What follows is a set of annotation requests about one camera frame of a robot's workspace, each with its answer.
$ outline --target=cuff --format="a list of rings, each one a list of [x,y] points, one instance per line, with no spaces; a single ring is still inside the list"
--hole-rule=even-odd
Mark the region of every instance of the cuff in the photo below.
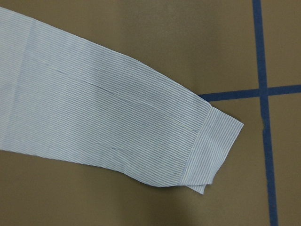
[[[211,107],[187,159],[179,185],[212,184],[243,124]]]

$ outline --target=garment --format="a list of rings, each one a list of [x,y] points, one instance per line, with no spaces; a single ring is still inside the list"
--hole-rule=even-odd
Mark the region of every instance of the garment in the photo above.
[[[0,8],[0,149],[203,193],[243,124],[143,63]]]

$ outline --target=dark blue tape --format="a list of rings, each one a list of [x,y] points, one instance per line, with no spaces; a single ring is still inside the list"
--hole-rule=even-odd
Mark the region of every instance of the dark blue tape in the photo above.
[[[280,87],[269,88],[269,96],[291,94],[291,93],[301,93],[301,85],[280,86]]]
[[[264,123],[263,145],[264,145],[266,177],[268,183],[269,221],[271,226],[278,226],[274,162],[273,162],[272,141],[271,141],[271,131],[270,131],[270,120],[269,120],[268,84],[267,84],[267,75],[266,75],[264,38],[263,38],[260,0],[253,0],[253,16],[254,16],[254,26],[255,26],[259,98],[260,98],[260,106],[261,106],[261,116]]]
[[[241,99],[241,98],[249,98],[249,97],[259,97],[259,90],[248,89],[248,90],[231,91],[231,92],[223,92],[223,93],[209,93],[209,94],[202,94],[199,96],[206,101],[231,100],[231,99]]]

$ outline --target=brown surface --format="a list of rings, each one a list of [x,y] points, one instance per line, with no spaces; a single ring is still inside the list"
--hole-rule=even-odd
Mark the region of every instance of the brown surface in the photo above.
[[[301,222],[301,94],[269,97],[279,225]]]
[[[270,87],[301,83],[300,4],[280,2],[262,2]],[[0,0],[0,6],[134,57],[197,94],[258,88],[251,1]],[[298,225],[300,94],[269,100],[279,222]],[[259,99],[212,104],[245,126],[205,195],[0,151],[0,225],[269,225]]]
[[[263,0],[268,84],[301,84],[301,1]]]

